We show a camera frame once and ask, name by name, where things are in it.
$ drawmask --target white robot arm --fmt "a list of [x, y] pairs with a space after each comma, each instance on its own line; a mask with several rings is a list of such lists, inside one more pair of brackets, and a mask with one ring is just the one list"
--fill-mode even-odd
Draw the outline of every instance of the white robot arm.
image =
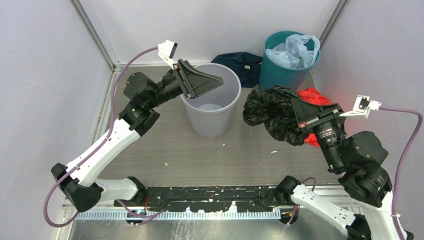
[[58, 181], [76, 168], [60, 182], [59, 187], [78, 212], [85, 212], [98, 202], [109, 200], [140, 204], [145, 198], [146, 188], [135, 177], [103, 180], [97, 178], [98, 175], [122, 150], [153, 126], [160, 116], [153, 108], [181, 94], [194, 99], [223, 85], [221, 77], [197, 71], [188, 61], [180, 59], [175, 62], [176, 47], [177, 44], [169, 40], [158, 45], [158, 55], [172, 68], [161, 82], [155, 83], [141, 72], [128, 78], [124, 94], [130, 102], [114, 121], [109, 137], [105, 133], [76, 159], [67, 165], [57, 163], [51, 169]]
[[[300, 128], [313, 132], [328, 164], [328, 171], [343, 174], [338, 182], [361, 205], [363, 215], [346, 211], [309, 191], [300, 181], [287, 176], [278, 185], [282, 198], [302, 205], [336, 227], [348, 239], [398, 240], [392, 216], [392, 183], [381, 167], [388, 152], [369, 131], [345, 137], [346, 118], [368, 118], [381, 103], [358, 95], [352, 111], [343, 112], [336, 104], [317, 106], [291, 100]], [[414, 235], [402, 229], [404, 239]]]

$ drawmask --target metal floor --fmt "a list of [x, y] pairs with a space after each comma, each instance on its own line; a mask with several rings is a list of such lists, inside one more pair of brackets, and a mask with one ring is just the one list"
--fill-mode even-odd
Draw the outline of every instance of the metal floor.
[[306, 208], [297, 221], [278, 220], [182, 220], [152, 221], [129, 227], [124, 221], [76, 220], [70, 240], [345, 240], [336, 228]]
[[[143, 72], [158, 82], [168, 70], [167, 66], [130, 67], [116, 90], [116, 114], [129, 102], [123, 90], [130, 74]], [[311, 76], [300, 89], [307, 87], [313, 87]], [[244, 123], [243, 105], [251, 90], [242, 88], [228, 130], [213, 138], [193, 130], [179, 97], [155, 108], [161, 114], [156, 124], [99, 177], [134, 176], [145, 186], [231, 186], [277, 185], [292, 175], [299, 180], [315, 177], [319, 184], [338, 184], [338, 176], [327, 172], [319, 148], [291, 146], [273, 139], [263, 124], [252, 127]]]

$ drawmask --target white connector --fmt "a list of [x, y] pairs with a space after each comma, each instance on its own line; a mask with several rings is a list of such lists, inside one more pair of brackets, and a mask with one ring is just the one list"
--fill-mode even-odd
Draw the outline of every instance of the white connector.
[[177, 43], [166, 40], [164, 43], [157, 45], [159, 52], [157, 53], [161, 59], [165, 61], [172, 69], [175, 68], [174, 53], [177, 49]]
[[347, 111], [340, 114], [341, 117], [347, 118], [368, 118], [371, 110], [378, 111], [382, 105], [381, 102], [371, 100], [369, 96], [358, 95], [356, 97], [355, 104], [353, 105], [352, 111]]

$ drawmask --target transparent trash can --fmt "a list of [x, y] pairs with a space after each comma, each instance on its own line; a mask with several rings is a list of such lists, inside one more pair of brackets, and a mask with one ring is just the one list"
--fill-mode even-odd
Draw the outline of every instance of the transparent trash can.
[[202, 136], [216, 137], [230, 125], [242, 86], [239, 77], [224, 65], [206, 63], [195, 68], [223, 79], [222, 86], [195, 99], [181, 95], [193, 129]]

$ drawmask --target navy bag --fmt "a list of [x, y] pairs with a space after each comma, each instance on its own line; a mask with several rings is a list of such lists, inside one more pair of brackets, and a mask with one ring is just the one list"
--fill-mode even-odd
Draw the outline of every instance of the navy bag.
[[213, 64], [224, 65], [237, 74], [242, 88], [253, 88], [258, 84], [261, 62], [261, 56], [245, 51], [220, 54], [212, 60]]

